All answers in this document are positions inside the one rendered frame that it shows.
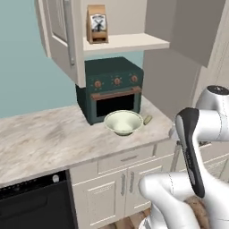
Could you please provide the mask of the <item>black dishwasher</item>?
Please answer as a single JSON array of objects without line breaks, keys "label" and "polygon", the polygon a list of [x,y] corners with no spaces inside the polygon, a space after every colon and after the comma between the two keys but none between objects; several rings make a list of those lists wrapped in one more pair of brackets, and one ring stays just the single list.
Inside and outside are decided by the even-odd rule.
[{"label": "black dishwasher", "polygon": [[78,229],[69,171],[0,188],[0,229]]}]

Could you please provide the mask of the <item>dark green toaster oven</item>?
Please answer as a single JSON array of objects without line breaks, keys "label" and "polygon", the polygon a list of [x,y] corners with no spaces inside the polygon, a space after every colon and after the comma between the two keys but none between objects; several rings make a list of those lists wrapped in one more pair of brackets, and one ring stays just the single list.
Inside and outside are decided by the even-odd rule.
[{"label": "dark green toaster oven", "polygon": [[[138,82],[132,82],[131,76],[136,75]],[[88,60],[85,62],[86,86],[76,88],[77,103],[89,124],[101,123],[104,118],[116,110],[140,111],[141,93],[103,100],[91,98],[93,93],[113,93],[130,90],[139,86],[142,89],[144,71],[124,57]],[[120,85],[114,85],[114,79],[121,79]],[[101,81],[102,86],[97,89],[95,81]]]}]

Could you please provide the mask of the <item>cream wall shelf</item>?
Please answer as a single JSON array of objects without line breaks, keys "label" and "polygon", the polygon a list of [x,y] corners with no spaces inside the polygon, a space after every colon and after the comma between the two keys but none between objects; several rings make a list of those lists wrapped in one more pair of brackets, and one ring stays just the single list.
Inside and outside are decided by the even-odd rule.
[{"label": "cream wall shelf", "polygon": [[83,39],[85,56],[169,48],[170,43],[146,33],[112,35],[107,43],[91,45]]}]

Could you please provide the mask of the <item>cream base cupboard door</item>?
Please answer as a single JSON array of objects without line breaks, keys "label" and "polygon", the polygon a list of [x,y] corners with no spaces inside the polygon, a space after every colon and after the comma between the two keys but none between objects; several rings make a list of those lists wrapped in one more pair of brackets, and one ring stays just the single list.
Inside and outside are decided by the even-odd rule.
[{"label": "cream base cupboard door", "polygon": [[79,229],[98,229],[124,217],[123,169],[72,186]]},{"label": "cream base cupboard door", "polygon": [[[157,174],[163,172],[170,172],[172,166],[172,157],[163,157],[158,160],[150,160],[139,165],[134,165],[128,169],[128,181],[126,189],[125,215],[130,216],[141,212],[150,207],[150,202],[144,199],[139,192],[139,180],[146,174]],[[131,172],[135,173],[133,192],[130,193],[130,178]]]}]

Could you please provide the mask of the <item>cream wall cupboard door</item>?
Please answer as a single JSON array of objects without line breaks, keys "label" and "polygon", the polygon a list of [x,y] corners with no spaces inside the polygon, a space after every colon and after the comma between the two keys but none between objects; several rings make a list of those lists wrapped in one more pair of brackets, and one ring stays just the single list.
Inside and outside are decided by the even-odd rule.
[{"label": "cream wall cupboard door", "polygon": [[34,0],[42,46],[48,58],[80,88],[86,86],[81,0],[71,0],[75,65],[70,65],[63,0]]}]

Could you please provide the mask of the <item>brown coffee bag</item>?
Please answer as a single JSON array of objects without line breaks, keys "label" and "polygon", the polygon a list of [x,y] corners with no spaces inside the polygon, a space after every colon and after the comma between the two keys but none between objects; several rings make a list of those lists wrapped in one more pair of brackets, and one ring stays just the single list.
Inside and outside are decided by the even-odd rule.
[{"label": "brown coffee bag", "polygon": [[106,8],[103,4],[89,4],[86,20],[87,41],[90,44],[108,42]]}]

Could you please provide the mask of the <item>pale green bowl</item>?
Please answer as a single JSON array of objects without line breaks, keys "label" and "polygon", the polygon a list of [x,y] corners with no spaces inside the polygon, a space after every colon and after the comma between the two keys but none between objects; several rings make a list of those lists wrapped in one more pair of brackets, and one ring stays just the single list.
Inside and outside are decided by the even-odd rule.
[{"label": "pale green bowl", "polygon": [[143,118],[129,110],[117,110],[108,114],[104,119],[105,127],[119,136],[128,136],[140,129]]}]

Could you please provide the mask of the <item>cream narrow drawer front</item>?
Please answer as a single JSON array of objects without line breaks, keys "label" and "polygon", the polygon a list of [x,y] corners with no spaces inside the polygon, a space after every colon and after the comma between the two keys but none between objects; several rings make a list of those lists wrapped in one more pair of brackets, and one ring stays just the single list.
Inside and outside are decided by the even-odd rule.
[{"label": "cream narrow drawer front", "polygon": [[156,145],[155,156],[164,157],[174,153],[176,142],[174,140],[164,140]]}]

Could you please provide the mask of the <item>cream panelled fridge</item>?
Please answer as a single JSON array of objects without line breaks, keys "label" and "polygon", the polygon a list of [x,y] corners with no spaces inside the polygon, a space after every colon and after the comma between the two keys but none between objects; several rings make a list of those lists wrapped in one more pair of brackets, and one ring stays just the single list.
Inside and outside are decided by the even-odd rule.
[{"label": "cream panelled fridge", "polygon": [[145,31],[170,43],[143,60],[143,95],[168,118],[208,85],[229,89],[229,0],[148,0]]}]

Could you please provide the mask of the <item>cream wide drawer front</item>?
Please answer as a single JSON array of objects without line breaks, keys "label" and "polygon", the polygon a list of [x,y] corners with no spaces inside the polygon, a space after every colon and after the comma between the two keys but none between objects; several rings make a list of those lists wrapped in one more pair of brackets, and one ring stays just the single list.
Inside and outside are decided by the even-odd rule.
[{"label": "cream wide drawer front", "polygon": [[[154,147],[155,147],[154,145],[150,145],[150,146],[130,150],[130,151],[124,152],[119,155],[101,159],[98,161],[98,173],[103,174],[108,171],[115,170],[117,168],[120,168],[126,165],[131,165],[141,160],[151,158],[153,157]],[[138,157],[136,157],[133,160],[121,162],[121,159],[136,156],[136,155]]]}]

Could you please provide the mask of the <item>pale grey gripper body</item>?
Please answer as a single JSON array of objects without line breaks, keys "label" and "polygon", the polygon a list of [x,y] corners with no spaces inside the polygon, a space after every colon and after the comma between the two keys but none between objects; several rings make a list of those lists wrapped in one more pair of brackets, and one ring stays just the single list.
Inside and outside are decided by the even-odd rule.
[{"label": "pale grey gripper body", "polygon": [[168,134],[169,134],[169,138],[171,140],[176,140],[176,141],[179,140],[179,136],[177,134],[175,124],[172,125],[172,127],[171,127],[170,131],[168,132]]}]

